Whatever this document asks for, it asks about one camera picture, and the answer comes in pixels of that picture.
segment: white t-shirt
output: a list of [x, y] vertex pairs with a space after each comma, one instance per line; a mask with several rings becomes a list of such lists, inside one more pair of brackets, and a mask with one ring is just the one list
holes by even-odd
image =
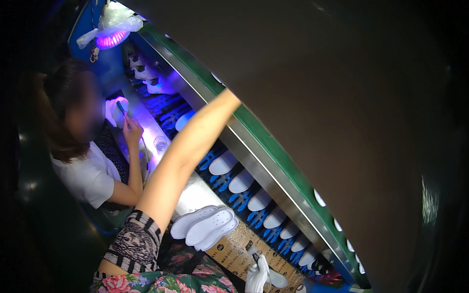
[[121, 181], [116, 166], [103, 154], [99, 147], [90, 143], [90, 149], [82, 158], [73, 158], [71, 163], [54, 159], [52, 167], [69, 192], [79, 201], [99, 208], [114, 192], [114, 179]]

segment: purple light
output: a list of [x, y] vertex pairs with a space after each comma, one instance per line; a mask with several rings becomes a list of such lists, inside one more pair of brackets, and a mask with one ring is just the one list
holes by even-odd
[[96, 39], [96, 47], [100, 50], [110, 49], [122, 43], [129, 36], [128, 31], [118, 31], [110, 36], [98, 37]]

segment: hanging charm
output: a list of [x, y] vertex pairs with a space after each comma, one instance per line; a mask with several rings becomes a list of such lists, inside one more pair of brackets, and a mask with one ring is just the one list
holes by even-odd
[[98, 54], [99, 54], [99, 48], [94, 46], [93, 49], [91, 49], [91, 56], [90, 56], [91, 63], [98, 61]]

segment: shirt sleeve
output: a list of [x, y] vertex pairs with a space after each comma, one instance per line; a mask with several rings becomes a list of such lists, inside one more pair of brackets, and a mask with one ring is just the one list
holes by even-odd
[[70, 193], [99, 208], [114, 192], [114, 179], [104, 170], [95, 166], [80, 164], [74, 166], [67, 175], [67, 185]]

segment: gloved hand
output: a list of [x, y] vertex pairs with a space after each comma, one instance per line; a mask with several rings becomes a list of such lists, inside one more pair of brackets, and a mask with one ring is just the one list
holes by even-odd
[[263, 293], [268, 274], [269, 265], [265, 260], [265, 256], [261, 255], [257, 260], [257, 264], [253, 264], [248, 270], [244, 291], [246, 293]]

